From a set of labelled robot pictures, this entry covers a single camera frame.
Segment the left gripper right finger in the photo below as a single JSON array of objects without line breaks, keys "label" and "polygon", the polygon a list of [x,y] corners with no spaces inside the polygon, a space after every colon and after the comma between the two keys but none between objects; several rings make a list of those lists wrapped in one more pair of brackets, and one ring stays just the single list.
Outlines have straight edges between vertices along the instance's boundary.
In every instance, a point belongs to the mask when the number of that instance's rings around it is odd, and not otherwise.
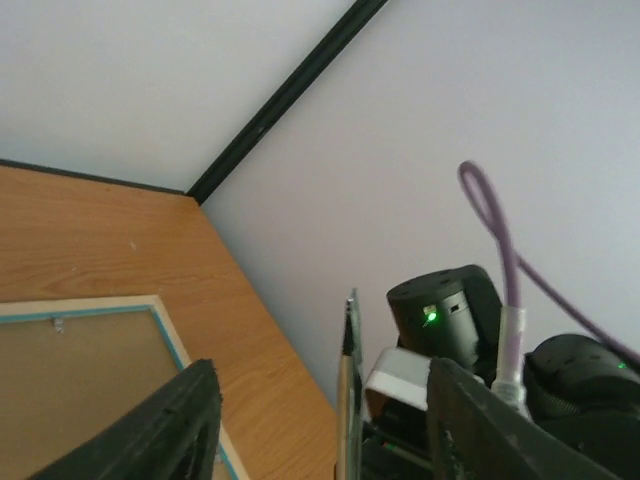
[{"label": "left gripper right finger", "polygon": [[639,383],[580,360],[525,367],[524,416],[454,361],[435,358],[427,431],[437,479],[636,479]]}]

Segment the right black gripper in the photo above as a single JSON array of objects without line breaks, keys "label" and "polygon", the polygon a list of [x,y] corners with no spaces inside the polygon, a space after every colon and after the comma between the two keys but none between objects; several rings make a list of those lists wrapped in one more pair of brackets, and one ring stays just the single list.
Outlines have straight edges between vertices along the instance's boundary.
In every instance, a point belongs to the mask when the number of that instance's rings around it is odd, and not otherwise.
[{"label": "right black gripper", "polygon": [[426,412],[396,399],[363,424],[362,478],[433,479]]}]

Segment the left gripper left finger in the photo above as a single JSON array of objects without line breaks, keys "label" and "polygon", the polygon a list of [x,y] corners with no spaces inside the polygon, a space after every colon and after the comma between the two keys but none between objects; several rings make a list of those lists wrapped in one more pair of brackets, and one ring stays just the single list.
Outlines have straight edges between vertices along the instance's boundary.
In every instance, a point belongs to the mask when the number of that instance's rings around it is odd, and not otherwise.
[{"label": "left gripper left finger", "polygon": [[199,359],[33,479],[210,479],[221,430],[213,361]]}]

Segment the blue wooden photo frame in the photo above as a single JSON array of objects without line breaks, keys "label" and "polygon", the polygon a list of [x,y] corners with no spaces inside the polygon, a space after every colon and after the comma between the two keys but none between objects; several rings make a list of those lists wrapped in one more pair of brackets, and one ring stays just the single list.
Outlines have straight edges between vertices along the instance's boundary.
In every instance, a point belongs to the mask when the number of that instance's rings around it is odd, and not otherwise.
[{"label": "blue wooden photo frame", "polygon": [[[2,477],[33,479],[194,361],[155,295],[3,304]],[[247,477],[221,421],[210,479]]]}]

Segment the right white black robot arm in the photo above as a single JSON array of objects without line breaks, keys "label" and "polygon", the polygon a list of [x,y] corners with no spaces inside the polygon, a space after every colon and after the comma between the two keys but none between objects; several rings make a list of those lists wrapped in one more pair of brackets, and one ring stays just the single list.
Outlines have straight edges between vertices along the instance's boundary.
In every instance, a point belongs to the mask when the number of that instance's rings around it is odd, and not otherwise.
[{"label": "right white black robot arm", "polygon": [[635,479],[639,366],[559,334],[524,357],[525,410],[490,390],[503,304],[476,265],[422,275],[387,301],[398,342],[365,386],[366,479]]}]

